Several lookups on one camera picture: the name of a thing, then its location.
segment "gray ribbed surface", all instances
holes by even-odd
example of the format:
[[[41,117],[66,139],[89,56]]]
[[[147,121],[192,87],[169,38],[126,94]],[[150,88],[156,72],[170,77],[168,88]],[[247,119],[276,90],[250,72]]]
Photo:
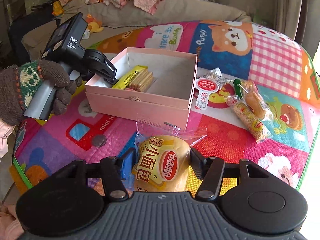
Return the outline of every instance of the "gray ribbed surface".
[[[44,240],[25,233],[20,240]],[[299,233],[260,237],[229,225],[213,204],[194,200],[190,193],[140,193],[124,203],[113,203],[102,218],[71,236],[47,240],[306,240]]]

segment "device screen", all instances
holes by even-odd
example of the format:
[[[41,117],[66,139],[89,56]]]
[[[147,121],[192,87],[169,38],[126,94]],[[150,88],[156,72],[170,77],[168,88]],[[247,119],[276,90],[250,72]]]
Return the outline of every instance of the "device screen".
[[[66,21],[65,23],[61,24],[54,32],[49,41],[47,48],[50,48],[52,45],[57,44],[59,41],[63,40],[65,37],[66,30],[70,24],[70,20]]]

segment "red and white round label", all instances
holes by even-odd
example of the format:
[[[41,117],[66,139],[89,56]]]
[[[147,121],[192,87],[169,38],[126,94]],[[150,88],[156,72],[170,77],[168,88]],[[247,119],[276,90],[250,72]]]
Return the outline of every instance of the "red and white round label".
[[[218,84],[208,78],[198,78],[195,82],[195,88],[199,90],[196,108],[207,109],[209,96],[219,90]]]

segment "truck window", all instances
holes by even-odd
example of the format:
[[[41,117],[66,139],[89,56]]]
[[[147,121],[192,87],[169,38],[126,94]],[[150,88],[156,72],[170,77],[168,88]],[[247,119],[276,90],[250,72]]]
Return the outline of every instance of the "truck window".
[[[84,125],[83,123],[77,123],[71,130],[70,136],[79,141],[88,131],[90,130],[89,127]]]

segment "truck wheel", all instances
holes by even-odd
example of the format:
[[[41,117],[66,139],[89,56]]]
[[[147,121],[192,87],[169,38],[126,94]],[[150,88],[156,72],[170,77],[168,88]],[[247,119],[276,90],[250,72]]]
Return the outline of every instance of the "truck wheel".
[[[107,138],[103,134],[97,134],[91,140],[91,144],[95,147],[102,147],[106,144]]]

